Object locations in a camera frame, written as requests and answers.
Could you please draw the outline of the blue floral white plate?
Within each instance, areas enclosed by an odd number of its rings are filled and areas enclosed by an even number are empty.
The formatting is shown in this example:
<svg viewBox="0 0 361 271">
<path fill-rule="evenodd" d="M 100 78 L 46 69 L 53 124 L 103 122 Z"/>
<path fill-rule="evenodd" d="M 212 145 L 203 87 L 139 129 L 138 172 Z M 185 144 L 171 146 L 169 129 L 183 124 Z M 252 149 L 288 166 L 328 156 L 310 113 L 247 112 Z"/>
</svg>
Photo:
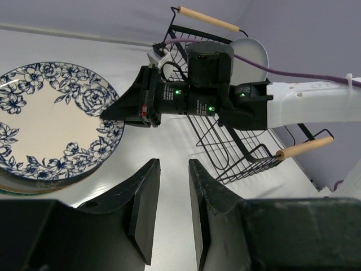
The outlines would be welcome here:
<svg viewBox="0 0 361 271">
<path fill-rule="evenodd" d="M 117 148 L 122 121 L 100 114 L 118 98 L 92 70 L 40 62 L 1 76 L 1 170 L 36 181 L 100 167 Z"/>
</svg>

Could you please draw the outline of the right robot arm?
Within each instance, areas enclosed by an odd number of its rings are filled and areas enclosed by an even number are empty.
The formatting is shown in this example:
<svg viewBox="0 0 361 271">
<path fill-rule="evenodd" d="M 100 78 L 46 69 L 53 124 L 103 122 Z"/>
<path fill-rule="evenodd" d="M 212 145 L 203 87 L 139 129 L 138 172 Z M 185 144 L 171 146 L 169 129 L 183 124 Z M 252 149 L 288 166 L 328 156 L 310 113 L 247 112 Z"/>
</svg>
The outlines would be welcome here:
<svg viewBox="0 0 361 271">
<path fill-rule="evenodd" d="M 170 81 L 162 68 L 143 66 L 132 86 L 101 113 L 104 120 L 157 127 L 161 116 L 218 116 L 236 130 L 265 130 L 299 123 L 360 120 L 360 79 L 302 74 L 304 83 L 231 84 L 233 48 L 189 40 L 187 72 Z"/>
</svg>

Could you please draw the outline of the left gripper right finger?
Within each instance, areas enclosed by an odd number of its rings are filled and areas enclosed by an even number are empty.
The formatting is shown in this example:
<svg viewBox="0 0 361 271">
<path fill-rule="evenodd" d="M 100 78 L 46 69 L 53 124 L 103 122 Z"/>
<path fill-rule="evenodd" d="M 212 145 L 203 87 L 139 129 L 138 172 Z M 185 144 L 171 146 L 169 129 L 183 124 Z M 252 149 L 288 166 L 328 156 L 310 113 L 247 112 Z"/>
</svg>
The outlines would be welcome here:
<svg viewBox="0 0 361 271">
<path fill-rule="evenodd" d="M 198 270 L 359 270 L 360 201 L 244 199 L 188 162 Z"/>
</svg>

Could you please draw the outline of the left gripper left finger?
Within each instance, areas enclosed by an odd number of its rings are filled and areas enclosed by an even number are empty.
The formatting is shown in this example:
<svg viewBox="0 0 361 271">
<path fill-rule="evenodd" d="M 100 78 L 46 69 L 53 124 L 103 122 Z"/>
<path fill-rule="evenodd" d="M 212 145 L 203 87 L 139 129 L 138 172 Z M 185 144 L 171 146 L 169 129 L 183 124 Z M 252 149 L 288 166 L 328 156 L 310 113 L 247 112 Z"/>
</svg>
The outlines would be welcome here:
<svg viewBox="0 0 361 271">
<path fill-rule="evenodd" d="M 160 161 L 73 208 L 1 201 L 2 270 L 144 270 L 151 263 Z"/>
</svg>

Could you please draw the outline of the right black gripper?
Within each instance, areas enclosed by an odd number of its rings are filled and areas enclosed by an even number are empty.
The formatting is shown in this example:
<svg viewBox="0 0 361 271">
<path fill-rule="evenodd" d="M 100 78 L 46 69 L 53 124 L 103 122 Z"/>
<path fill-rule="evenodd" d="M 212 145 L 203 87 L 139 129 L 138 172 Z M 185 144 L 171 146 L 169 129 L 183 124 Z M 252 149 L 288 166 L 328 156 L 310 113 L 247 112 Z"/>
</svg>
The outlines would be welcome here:
<svg viewBox="0 0 361 271">
<path fill-rule="evenodd" d="M 101 113 L 100 118 L 123 121 L 135 127 L 158 127 L 161 116 L 156 110 L 156 92 L 160 83 L 158 68 L 141 66 L 133 84 Z"/>
</svg>

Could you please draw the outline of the red and teal plate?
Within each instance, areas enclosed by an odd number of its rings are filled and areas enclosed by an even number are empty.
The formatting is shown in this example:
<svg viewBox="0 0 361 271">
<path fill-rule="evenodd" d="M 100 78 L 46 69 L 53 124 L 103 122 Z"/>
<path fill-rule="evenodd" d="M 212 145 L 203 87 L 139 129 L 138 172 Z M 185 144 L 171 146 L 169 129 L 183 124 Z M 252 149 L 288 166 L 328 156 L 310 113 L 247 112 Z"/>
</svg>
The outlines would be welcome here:
<svg viewBox="0 0 361 271">
<path fill-rule="evenodd" d="M 3 189 L 0 189 L 0 194 L 3 194 L 3 195 L 16 195 L 15 192 L 3 190 Z"/>
</svg>

